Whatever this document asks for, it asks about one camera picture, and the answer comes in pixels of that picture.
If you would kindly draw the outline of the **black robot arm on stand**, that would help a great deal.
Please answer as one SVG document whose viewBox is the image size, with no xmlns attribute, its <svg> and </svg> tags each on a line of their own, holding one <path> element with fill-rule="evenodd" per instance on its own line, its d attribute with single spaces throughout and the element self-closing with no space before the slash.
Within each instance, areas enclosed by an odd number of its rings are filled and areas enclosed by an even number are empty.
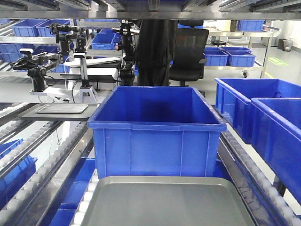
<svg viewBox="0 0 301 226">
<path fill-rule="evenodd" d="M 31 78 L 34 92 L 43 92 L 45 90 L 45 76 L 47 71 L 53 70 L 63 62 L 63 54 L 41 52 L 33 55 L 33 49 L 22 48 L 20 53 L 23 57 L 10 63 L 14 70 L 26 70 Z"/>
</svg>

